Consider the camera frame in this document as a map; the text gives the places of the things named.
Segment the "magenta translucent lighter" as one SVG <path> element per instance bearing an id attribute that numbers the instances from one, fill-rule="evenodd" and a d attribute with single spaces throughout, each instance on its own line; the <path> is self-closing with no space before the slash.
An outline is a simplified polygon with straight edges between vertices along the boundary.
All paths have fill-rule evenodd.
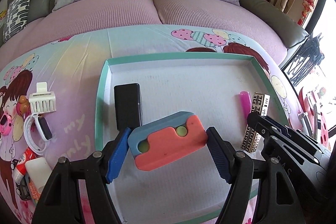
<path id="1" fill-rule="evenodd" d="M 240 99 L 241 109 L 242 109 L 243 116 L 244 116 L 244 121 L 245 123 L 247 123 L 247 118 L 252 108 L 252 100 L 250 97 L 250 93 L 248 91 L 241 91 L 239 93 L 239 99 Z"/>

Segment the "white USB power adapter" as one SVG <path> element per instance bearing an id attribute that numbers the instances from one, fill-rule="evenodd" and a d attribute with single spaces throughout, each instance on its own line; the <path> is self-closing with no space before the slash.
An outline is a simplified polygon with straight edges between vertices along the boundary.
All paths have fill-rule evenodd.
<path id="1" fill-rule="evenodd" d="M 51 167 L 44 157 L 27 161 L 25 167 L 35 188 L 41 194 L 52 173 Z"/>

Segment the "black toy car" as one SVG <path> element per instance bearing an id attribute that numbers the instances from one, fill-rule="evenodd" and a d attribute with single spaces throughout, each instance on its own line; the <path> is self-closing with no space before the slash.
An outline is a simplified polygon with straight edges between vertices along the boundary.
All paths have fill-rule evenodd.
<path id="1" fill-rule="evenodd" d="M 14 173 L 14 170 L 15 170 L 15 167 L 16 167 L 17 163 L 18 163 L 17 159 L 13 159 L 12 162 L 11 162 L 11 169 L 13 171 L 12 174 Z M 16 193 L 22 201 L 31 200 L 30 191 L 29 191 L 29 187 L 28 187 L 28 184 L 27 184 L 27 181 L 26 181 L 26 177 L 27 176 L 24 176 L 21 179 L 20 183 L 15 182 Z"/>

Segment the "red white glue bottle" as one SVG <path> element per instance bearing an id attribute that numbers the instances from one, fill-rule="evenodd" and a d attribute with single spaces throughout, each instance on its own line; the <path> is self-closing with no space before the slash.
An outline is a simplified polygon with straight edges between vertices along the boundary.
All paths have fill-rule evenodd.
<path id="1" fill-rule="evenodd" d="M 22 154 L 20 159 L 18 160 L 13 172 L 12 172 L 12 178 L 17 183 L 20 184 L 22 178 L 27 173 L 25 164 L 26 162 L 30 160 L 34 160 L 38 157 L 38 155 L 30 148 L 27 147 L 25 152 Z"/>

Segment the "white smart wristband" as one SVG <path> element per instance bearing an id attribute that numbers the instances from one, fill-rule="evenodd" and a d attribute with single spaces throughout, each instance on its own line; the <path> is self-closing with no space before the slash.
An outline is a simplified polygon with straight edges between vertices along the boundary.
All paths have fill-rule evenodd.
<path id="1" fill-rule="evenodd" d="M 28 147 L 38 156 L 45 154 L 52 140 L 51 129 L 40 114 L 31 114 L 25 119 L 23 135 Z"/>

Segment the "pink-haired toy doll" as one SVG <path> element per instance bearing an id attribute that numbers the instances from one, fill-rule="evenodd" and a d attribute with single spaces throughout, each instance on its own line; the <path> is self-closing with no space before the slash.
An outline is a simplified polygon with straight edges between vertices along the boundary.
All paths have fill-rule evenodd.
<path id="1" fill-rule="evenodd" d="M 21 95 L 16 105 L 17 114 L 25 119 L 30 115 L 30 103 L 26 96 Z"/>

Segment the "white hair claw clip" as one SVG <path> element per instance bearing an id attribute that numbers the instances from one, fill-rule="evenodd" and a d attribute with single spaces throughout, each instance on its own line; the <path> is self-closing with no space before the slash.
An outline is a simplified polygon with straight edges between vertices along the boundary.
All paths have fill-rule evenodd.
<path id="1" fill-rule="evenodd" d="M 36 84 L 36 92 L 29 95 L 30 110 L 32 114 L 46 114 L 56 111 L 56 95 L 48 90 L 46 82 Z"/>

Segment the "blue and salmon toy block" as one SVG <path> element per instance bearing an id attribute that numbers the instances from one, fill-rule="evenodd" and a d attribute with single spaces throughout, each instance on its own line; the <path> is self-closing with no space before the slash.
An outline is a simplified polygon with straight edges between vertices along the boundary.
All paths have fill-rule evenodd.
<path id="1" fill-rule="evenodd" d="M 135 128 L 127 143 L 135 166 L 152 171 L 203 148 L 207 139 L 198 116 L 179 111 Z"/>

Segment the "black USB power adapter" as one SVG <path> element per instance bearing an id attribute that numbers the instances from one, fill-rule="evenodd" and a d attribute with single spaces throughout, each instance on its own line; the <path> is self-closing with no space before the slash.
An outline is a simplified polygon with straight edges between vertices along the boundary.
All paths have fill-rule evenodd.
<path id="1" fill-rule="evenodd" d="M 131 130 L 142 125 L 141 92 L 138 83 L 116 85 L 114 105 L 118 131 Z"/>

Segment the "orange carrot knife toy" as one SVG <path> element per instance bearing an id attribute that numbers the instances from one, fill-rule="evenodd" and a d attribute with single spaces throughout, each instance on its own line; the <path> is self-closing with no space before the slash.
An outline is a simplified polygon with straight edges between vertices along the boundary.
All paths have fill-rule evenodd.
<path id="1" fill-rule="evenodd" d="M 35 187 L 32 181 L 29 181 L 28 186 L 29 186 L 31 199 L 33 200 L 35 204 L 37 204 L 40 199 L 41 194 L 38 192 L 37 188 Z"/>

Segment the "pink child chair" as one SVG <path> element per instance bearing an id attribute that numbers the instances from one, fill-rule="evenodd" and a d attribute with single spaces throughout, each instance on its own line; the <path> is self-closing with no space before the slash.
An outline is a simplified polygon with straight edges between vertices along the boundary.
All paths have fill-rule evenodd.
<path id="1" fill-rule="evenodd" d="M 299 91 L 299 102 L 310 121 L 313 139 L 326 148 L 330 148 L 326 120 L 322 112 L 322 103 L 318 93 L 303 87 Z"/>

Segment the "teal-edged white cardboard tray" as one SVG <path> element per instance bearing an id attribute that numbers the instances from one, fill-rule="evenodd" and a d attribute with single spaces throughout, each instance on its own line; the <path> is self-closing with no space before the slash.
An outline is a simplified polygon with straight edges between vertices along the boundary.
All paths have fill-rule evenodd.
<path id="1" fill-rule="evenodd" d="M 105 61 L 96 97 L 95 145 L 102 149 L 118 129 L 114 87 L 139 84 L 143 124 L 160 121 L 178 139 L 198 118 L 240 149 L 246 128 L 239 93 L 270 95 L 268 115 L 288 124 L 281 102 L 255 58 L 179 52 Z M 219 215 L 230 186 L 207 147 L 151 171 L 139 170 L 131 152 L 108 190 L 122 223 L 201 223 Z"/>

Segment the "cartoon print blanket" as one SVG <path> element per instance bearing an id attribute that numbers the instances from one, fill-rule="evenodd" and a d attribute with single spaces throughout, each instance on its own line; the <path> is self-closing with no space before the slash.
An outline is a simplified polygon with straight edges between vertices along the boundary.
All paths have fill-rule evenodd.
<path id="1" fill-rule="evenodd" d="M 107 59 L 129 67 L 104 82 L 138 83 L 142 121 L 149 123 L 178 111 L 195 113 L 236 148 L 242 145 L 245 121 L 239 102 L 243 90 L 270 95 L 268 115 L 300 128 L 302 111 L 290 83 L 251 35 L 241 31 L 174 25 L 109 28 L 57 39 L 9 60 L 16 42 L 1 47 L 2 114 L 17 119 L 15 104 L 38 82 L 55 93 L 56 111 L 46 115 L 52 132 L 44 157 L 50 166 L 65 156 L 84 159 L 117 135 L 114 105 L 103 105 L 102 137 L 95 134 L 98 83 Z M 228 191 L 206 148 L 151 172 L 143 172 L 128 155 L 109 189 L 130 223 L 177 223 L 212 216 Z"/>

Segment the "pink sofa seat cover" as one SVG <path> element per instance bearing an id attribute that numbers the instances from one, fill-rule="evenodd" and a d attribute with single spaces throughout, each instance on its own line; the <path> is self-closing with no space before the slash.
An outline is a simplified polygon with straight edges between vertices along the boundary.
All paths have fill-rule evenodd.
<path id="1" fill-rule="evenodd" d="M 276 64 L 287 49 L 276 32 L 241 6 L 220 0 L 82 0 L 27 25 L 1 46 L 1 68 L 46 43 L 105 28 L 173 24 L 233 31 L 264 48 Z"/>

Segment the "black white patterned cushion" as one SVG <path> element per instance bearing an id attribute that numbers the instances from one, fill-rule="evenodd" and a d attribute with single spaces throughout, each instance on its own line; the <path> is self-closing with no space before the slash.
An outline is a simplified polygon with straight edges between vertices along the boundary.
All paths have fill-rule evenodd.
<path id="1" fill-rule="evenodd" d="M 30 0 L 13 0 L 9 4 L 3 28 L 3 42 L 6 43 L 27 25 Z"/>

